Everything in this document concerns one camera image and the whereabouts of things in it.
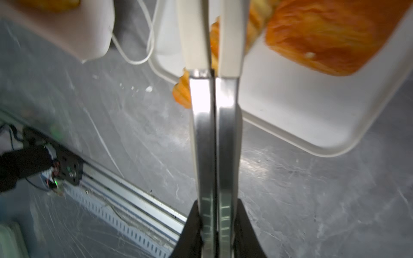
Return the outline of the yellow fake bread piece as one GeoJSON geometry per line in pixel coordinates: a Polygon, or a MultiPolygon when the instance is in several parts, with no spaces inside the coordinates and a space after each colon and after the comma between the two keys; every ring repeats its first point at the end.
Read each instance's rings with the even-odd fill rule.
{"type": "Polygon", "coordinates": [[[19,0],[22,6],[34,8],[45,12],[65,12],[77,8],[80,0],[19,0]]]}

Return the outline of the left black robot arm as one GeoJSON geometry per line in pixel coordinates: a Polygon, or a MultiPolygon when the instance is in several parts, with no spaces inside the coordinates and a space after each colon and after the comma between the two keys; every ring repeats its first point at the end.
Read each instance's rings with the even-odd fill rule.
{"type": "Polygon", "coordinates": [[[56,159],[54,148],[45,145],[3,153],[1,155],[1,192],[13,190],[19,180],[28,181],[29,177],[53,168],[56,159]]]}

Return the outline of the metal tongs white tips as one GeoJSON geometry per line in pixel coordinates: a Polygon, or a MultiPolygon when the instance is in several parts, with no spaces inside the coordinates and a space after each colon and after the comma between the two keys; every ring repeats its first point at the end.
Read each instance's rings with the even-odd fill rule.
{"type": "Polygon", "coordinates": [[[233,258],[242,112],[238,104],[249,1],[222,1],[218,70],[212,68],[208,1],[177,1],[189,72],[192,136],[204,258],[233,258]]]}

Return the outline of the white red paper bag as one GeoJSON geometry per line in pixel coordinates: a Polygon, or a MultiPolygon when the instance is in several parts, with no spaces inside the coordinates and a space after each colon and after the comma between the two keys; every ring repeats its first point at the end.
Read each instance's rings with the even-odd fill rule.
{"type": "Polygon", "coordinates": [[[77,8],[58,13],[28,8],[17,1],[1,1],[1,17],[18,23],[83,63],[105,56],[110,44],[114,44],[127,63],[141,65],[152,56],[155,36],[148,8],[143,1],[138,4],[149,28],[147,56],[138,61],[127,57],[114,34],[114,1],[81,1],[77,8]]]}

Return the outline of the brown croissant fake bread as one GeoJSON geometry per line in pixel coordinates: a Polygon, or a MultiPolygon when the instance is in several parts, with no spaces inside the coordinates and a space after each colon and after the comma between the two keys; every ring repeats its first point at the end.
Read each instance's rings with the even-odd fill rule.
{"type": "Polygon", "coordinates": [[[281,1],[268,23],[266,45],[315,71],[349,76],[391,37],[406,1],[281,1]]]}

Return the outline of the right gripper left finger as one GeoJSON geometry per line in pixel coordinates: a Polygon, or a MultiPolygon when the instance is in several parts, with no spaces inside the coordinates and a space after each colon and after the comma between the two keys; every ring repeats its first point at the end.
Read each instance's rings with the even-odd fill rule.
{"type": "Polygon", "coordinates": [[[170,258],[200,258],[202,251],[201,229],[202,222],[198,201],[195,201],[170,258]]]}

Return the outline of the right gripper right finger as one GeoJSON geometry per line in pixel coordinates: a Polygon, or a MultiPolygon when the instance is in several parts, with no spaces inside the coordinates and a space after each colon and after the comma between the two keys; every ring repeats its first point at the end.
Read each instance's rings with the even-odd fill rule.
{"type": "Polygon", "coordinates": [[[235,258],[267,258],[260,246],[241,199],[237,201],[234,234],[235,258]]]}

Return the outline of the long twisted fake bread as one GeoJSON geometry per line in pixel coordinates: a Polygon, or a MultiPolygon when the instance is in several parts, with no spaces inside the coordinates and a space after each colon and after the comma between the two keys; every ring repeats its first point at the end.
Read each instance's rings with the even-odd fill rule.
{"type": "MultiPolygon", "coordinates": [[[[280,1],[271,0],[250,1],[245,54],[259,38],[280,3],[280,1]]],[[[220,18],[218,17],[210,27],[211,67],[215,72],[218,71],[219,25],[220,18]]],[[[187,70],[184,70],[179,82],[173,87],[172,94],[177,103],[186,109],[191,108],[189,72],[187,70]]]]}

